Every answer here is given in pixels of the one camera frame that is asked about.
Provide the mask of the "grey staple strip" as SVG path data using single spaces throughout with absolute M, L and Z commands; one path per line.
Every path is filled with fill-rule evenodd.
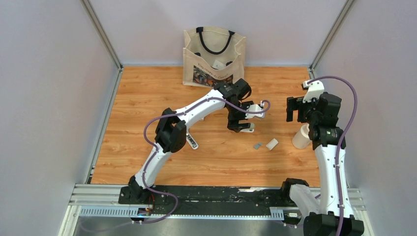
M 259 149 L 262 146 L 262 143 L 259 142 L 253 146 L 254 149 Z

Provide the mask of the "staples tray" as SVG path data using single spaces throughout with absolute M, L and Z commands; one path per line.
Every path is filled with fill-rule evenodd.
M 273 138 L 271 141 L 269 141 L 266 145 L 266 148 L 271 151 L 273 150 L 277 145 L 279 144 L 279 141 L 275 138 Z

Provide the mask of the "white stapler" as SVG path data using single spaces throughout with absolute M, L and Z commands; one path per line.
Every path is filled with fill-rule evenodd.
M 195 139 L 192 137 L 192 135 L 190 134 L 189 131 L 186 132 L 186 140 L 189 143 L 189 145 L 191 146 L 191 148 L 193 150 L 198 149 L 199 145 L 198 143 L 195 141 Z

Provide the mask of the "grey stapler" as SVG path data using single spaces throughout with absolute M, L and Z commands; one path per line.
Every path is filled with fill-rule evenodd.
M 248 127 L 241 130 L 241 132 L 245 133 L 253 133 L 255 130 L 255 124 L 254 123 L 248 123 Z

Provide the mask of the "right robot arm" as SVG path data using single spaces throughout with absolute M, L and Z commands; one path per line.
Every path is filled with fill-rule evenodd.
M 344 173 L 345 133 L 337 126 L 342 99 L 327 92 L 305 101 L 304 97 L 287 98 L 287 121 L 307 123 L 308 137 L 318 161 L 320 198 L 316 199 L 306 181 L 288 178 L 283 182 L 281 201 L 297 205 L 303 217 L 305 236 L 361 236 L 364 223 L 356 219 L 348 196 Z

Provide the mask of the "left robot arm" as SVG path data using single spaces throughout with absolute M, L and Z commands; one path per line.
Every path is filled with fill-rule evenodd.
M 246 120 L 260 112 L 264 106 L 257 105 L 253 101 L 243 102 L 243 99 L 250 94 L 251 87 L 244 79 L 239 79 L 234 84 L 220 82 L 190 105 L 177 110 L 167 108 L 161 116 L 152 119 L 152 122 L 158 122 L 154 141 L 145 137 L 145 140 L 152 145 L 151 153 L 140 171 L 129 179 L 126 187 L 121 189 L 119 203 L 146 203 L 151 193 L 155 192 L 152 186 L 166 161 L 173 153 L 184 147 L 189 128 L 207 115 L 226 108 L 229 130 L 236 133 L 253 130 L 254 124 L 247 123 Z

